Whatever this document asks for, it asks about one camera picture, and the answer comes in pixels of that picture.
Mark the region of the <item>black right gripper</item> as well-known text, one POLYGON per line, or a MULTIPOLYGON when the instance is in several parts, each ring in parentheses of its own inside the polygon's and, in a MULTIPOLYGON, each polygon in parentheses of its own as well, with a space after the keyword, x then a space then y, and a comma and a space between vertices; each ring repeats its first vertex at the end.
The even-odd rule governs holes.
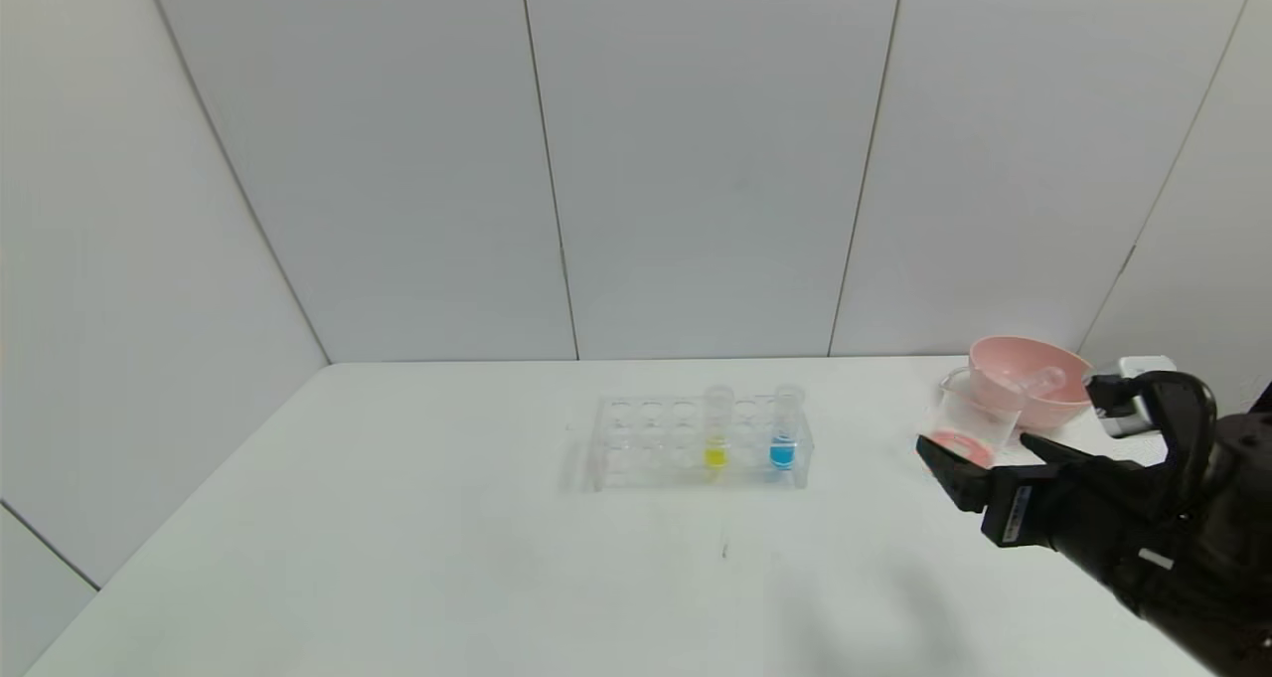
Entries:
POLYGON ((1030 431, 1021 445, 1044 464, 987 470, 926 435, 916 450, 960 512, 985 510, 982 532, 996 546, 1053 550, 1108 590, 1156 588, 1158 564, 1142 550, 1158 472, 1030 431))

